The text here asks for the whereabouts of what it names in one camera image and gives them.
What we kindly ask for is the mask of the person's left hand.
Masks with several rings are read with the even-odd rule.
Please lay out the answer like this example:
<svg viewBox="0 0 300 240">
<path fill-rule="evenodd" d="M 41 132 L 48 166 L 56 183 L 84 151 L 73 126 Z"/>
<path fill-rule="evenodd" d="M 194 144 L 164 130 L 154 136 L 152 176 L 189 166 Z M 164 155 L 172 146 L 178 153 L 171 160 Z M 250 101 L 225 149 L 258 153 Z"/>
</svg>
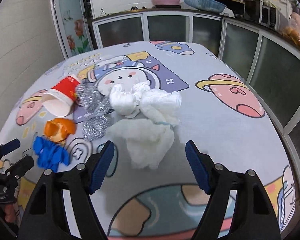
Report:
<svg viewBox="0 0 300 240">
<path fill-rule="evenodd" d="M 0 205 L 0 217 L 7 223 L 15 223 L 17 216 L 13 204 Z"/>
</svg>

